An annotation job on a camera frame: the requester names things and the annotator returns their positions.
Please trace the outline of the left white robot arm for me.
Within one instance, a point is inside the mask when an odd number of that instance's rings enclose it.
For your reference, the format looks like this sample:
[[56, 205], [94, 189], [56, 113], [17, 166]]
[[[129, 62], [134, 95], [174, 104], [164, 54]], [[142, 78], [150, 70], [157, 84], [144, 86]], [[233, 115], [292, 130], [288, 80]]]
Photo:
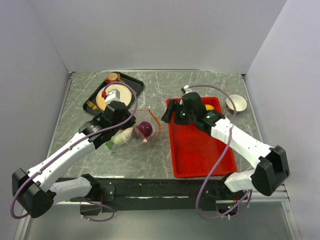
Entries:
[[100, 199], [100, 183], [89, 174], [73, 180], [57, 180], [77, 161], [111, 140], [119, 130], [132, 127], [136, 122], [135, 113], [123, 102], [112, 101], [53, 155], [27, 171], [17, 169], [12, 174], [11, 216], [19, 218], [14, 213], [15, 203], [19, 203], [27, 215], [38, 218], [59, 202], [74, 198]]

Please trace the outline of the clear zip bag orange zipper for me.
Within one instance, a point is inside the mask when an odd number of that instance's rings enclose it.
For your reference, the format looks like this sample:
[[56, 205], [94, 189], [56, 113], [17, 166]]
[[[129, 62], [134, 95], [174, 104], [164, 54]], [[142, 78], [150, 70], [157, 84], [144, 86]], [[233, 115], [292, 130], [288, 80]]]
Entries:
[[122, 149], [133, 150], [145, 145], [148, 140], [161, 132], [161, 124], [150, 109], [138, 109], [135, 114], [135, 124], [119, 130], [105, 145], [112, 152]]

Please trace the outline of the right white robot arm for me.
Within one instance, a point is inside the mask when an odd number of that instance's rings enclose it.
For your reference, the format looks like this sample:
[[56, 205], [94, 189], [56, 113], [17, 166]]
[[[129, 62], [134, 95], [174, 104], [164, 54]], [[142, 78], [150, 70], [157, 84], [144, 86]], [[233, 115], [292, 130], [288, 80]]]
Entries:
[[249, 162], [253, 168], [251, 171], [232, 173], [219, 186], [219, 195], [224, 199], [230, 199], [242, 190], [257, 190], [262, 195], [271, 196], [290, 175], [287, 154], [281, 146], [271, 147], [260, 142], [233, 125], [216, 109], [207, 110], [196, 92], [168, 99], [161, 120], [184, 128], [193, 125], [207, 136], [229, 144]]

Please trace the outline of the purple onion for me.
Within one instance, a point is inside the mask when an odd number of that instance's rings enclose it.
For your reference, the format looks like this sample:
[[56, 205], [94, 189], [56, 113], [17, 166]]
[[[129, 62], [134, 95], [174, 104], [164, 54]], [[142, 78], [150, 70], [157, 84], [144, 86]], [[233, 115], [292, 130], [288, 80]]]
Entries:
[[142, 132], [145, 137], [149, 137], [153, 133], [152, 125], [147, 121], [142, 121], [137, 128]]

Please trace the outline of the white radish with leaves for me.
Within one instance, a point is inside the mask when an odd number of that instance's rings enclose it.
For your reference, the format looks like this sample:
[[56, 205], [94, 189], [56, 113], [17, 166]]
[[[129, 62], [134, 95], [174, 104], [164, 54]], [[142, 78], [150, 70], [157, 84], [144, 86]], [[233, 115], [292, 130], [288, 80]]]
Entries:
[[127, 144], [131, 138], [134, 128], [129, 127], [125, 130], [118, 132], [115, 136], [111, 138], [105, 145], [109, 150], [115, 150], [119, 146]]

